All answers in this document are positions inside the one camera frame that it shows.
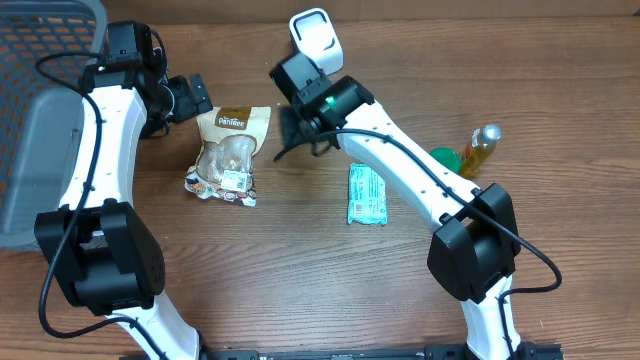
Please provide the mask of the yellow dish soap bottle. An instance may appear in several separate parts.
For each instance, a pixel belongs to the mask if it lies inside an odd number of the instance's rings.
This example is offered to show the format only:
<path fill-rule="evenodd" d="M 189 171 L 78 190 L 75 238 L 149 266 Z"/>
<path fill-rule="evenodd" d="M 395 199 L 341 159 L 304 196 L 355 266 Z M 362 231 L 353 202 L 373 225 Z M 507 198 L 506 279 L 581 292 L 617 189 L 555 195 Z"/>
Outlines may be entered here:
<path fill-rule="evenodd" d="M 460 160 L 458 174 L 466 179 L 475 178 L 481 165 L 494 152 L 501 136 L 502 130 L 496 124 L 477 128 L 473 132 L 471 140 L 458 153 Z"/>

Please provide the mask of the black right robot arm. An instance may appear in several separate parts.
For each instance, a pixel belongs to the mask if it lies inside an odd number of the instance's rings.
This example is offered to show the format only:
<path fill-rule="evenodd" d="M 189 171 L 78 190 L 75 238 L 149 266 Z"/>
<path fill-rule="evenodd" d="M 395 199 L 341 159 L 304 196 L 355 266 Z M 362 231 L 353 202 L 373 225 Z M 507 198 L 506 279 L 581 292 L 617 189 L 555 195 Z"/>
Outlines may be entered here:
<path fill-rule="evenodd" d="M 372 168 L 412 206 L 432 233 L 427 266 L 461 303 L 467 354 L 514 359 L 521 348 L 509 303 L 521 246 L 506 191 L 480 189 L 433 159 L 351 77 L 271 78 L 296 115 L 311 127 L 307 142 L 327 140 Z"/>

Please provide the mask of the brown white snack packet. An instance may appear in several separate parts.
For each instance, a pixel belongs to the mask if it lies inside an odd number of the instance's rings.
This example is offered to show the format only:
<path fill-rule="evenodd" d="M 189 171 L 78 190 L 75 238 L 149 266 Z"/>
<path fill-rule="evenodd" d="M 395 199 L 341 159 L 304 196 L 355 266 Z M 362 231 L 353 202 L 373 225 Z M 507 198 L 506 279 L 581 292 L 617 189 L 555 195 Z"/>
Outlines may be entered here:
<path fill-rule="evenodd" d="M 262 148 L 272 109 L 215 107 L 196 118 L 200 152 L 185 177 L 185 189 L 200 199 L 256 205 L 253 159 Z"/>

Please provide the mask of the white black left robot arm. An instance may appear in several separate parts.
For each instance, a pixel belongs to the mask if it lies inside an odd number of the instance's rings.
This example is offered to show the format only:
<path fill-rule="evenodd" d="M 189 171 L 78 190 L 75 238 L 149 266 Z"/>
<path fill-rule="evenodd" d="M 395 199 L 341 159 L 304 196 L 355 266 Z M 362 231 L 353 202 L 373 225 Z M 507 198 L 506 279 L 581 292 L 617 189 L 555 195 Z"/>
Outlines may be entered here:
<path fill-rule="evenodd" d="M 201 333 L 187 324 L 165 287 L 162 249 L 132 200 L 140 135 L 155 114 L 176 105 L 164 83 L 162 57 L 91 54 L 79 82 L 83 133 L 74 170 L 57 210 L 36 217 L 34 233 L 49 263 L 38 317 L 49 335 L 76 338 L 119 324 L 150 359 L 206 359 Z M 100 322 L 73 331 L 47 318 L 51 284 L 68 303 Z"/>

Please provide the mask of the teal white wet wipes pack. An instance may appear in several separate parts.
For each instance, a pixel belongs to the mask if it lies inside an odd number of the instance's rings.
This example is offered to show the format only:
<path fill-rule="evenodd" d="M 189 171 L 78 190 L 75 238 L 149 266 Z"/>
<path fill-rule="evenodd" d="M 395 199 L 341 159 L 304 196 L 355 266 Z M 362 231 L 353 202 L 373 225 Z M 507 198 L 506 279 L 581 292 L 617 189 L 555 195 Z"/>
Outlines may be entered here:
<path fill-rule="evenodd" d="M 352 163 L 349 169 L 347 223 L 386 225 L 388 221 L 386 182 L 369 166 Z"/>

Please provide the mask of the green lid white jar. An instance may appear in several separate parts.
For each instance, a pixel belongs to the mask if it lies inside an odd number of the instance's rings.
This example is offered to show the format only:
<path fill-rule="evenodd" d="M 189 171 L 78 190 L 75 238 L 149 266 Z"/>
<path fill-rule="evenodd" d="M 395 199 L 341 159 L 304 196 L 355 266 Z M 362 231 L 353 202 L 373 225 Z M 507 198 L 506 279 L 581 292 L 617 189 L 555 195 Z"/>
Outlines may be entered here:
<path fill-rule="evenodd" d="M 458 154 L 450 148 L 435 148 L 430 151 L 430 156 L 453 173 L 458 173 L 461 169 L 461 160 Z"/>

